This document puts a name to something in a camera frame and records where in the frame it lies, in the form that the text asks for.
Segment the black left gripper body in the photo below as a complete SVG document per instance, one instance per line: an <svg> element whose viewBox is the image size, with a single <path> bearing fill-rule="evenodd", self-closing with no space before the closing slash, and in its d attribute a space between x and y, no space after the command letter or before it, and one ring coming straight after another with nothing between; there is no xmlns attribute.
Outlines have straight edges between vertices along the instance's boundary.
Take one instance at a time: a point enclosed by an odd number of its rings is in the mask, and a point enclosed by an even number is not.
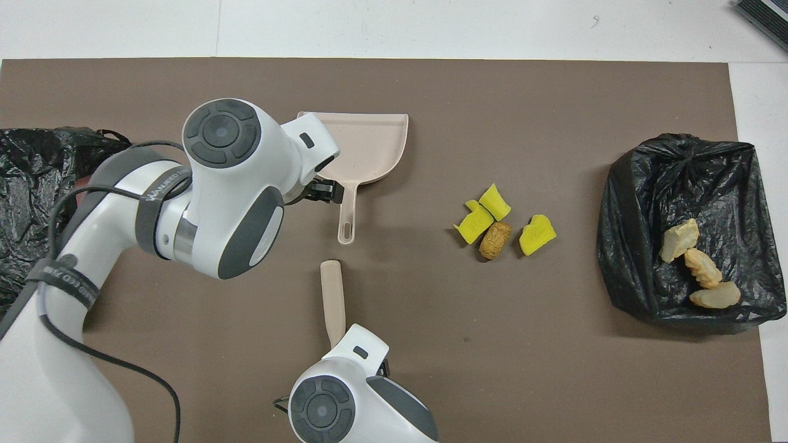
<svg viewBox="0 0 788 443"><path fill-rule="evenodd" d="M290 200L289 202L285 202L286 206L294 205L300 202L303 199L308 199L312 201L317 201L317 194L318 191L316 190L315 186L319 185L319 179L313 178L310 180L309 184L306 185L301 193L298 194L294 199Z"/></svg>

